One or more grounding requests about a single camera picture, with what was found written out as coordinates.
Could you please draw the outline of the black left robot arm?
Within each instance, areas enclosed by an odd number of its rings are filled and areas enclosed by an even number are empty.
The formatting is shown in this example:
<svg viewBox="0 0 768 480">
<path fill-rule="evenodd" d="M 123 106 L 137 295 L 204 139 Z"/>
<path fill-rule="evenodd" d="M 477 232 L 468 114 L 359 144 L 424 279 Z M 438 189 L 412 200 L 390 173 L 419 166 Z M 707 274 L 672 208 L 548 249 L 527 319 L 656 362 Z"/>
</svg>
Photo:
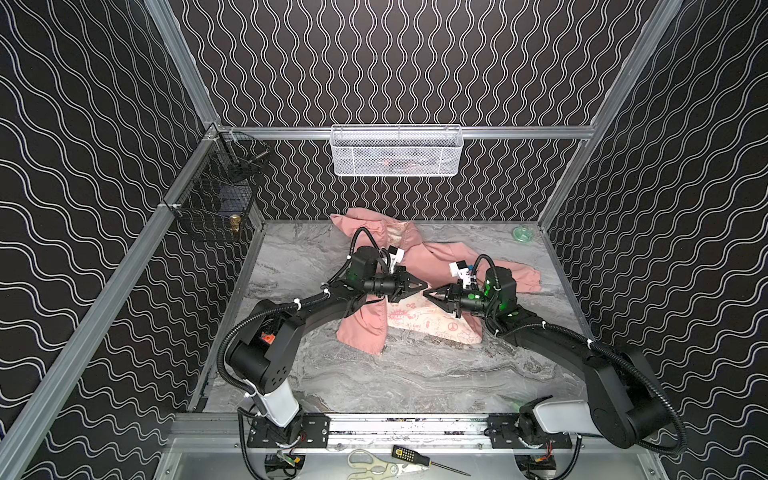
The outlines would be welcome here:
<svg viewBox="0 0 768 480">
<path fill-rule="evenodd" d="M 243 392 L 260 415 L 285 428 L 300 411 L 288 376 L 305 334 L 357 313 L 371 297 L 397 303 L 427 287 L 404 266 L 392 266 L 381 250 L 360 247 L 320 293 L 291 303 L 257 304 L 224 336 L 216 353 L 217 372 Z"/>
</svg>

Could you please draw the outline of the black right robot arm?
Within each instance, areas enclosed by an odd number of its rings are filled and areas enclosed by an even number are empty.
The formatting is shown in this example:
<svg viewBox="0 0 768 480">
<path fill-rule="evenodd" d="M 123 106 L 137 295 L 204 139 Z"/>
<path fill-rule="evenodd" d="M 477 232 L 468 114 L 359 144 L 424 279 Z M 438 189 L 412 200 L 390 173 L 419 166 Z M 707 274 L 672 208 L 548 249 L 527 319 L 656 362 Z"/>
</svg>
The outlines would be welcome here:
<svg viewBox="0 0 768 480">
<path fill-rule="evenodd" d="M 484 282 L 459 280 L 423 295 L 447 313 L 480 318 L 493 337 L 542 355 L 584 382 L 584 400 L 544 396 L 522 406 L 522 441 L 538 445 L 547 435 L 573 433 L 600 436 L 622 449 L 639 445 L 665 455 L 686 449 L 682 418 L 643 354 L 594 341 L 525 308 L 510 270 L 491 268 Z"/>
</svg>

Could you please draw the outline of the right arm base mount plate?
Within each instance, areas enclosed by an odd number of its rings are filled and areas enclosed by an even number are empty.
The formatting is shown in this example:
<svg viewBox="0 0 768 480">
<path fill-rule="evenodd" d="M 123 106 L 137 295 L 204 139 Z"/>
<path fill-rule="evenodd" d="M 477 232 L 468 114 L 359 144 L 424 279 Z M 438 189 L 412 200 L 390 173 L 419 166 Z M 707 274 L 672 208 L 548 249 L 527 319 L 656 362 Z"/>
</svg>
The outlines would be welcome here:
<svg viewBox="0 0 768 480">
<path fill-rule="evenodd" d="M 532 414 L 491 414 L 483 434 L 490 439 L 493 449 L 572 448 L 568 434 L 546 433 L 534 420 Z"/>
</svg>

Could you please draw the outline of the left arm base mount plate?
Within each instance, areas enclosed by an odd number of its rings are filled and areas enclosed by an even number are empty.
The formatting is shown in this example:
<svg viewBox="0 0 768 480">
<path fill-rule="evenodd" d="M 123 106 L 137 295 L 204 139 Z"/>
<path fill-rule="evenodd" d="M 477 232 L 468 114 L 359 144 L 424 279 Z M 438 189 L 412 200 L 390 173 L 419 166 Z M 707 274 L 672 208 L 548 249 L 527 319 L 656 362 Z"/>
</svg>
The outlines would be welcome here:
<svg viewBox="0 0 768 480">
<path fill-rule="evenodd" d="M 261 449 L 325 448 L 331 419 L 321 413 L 299 413 L 287 426 L 279 427 L 264 417 L 249 421 L 246 446 Z"/>
</svg>

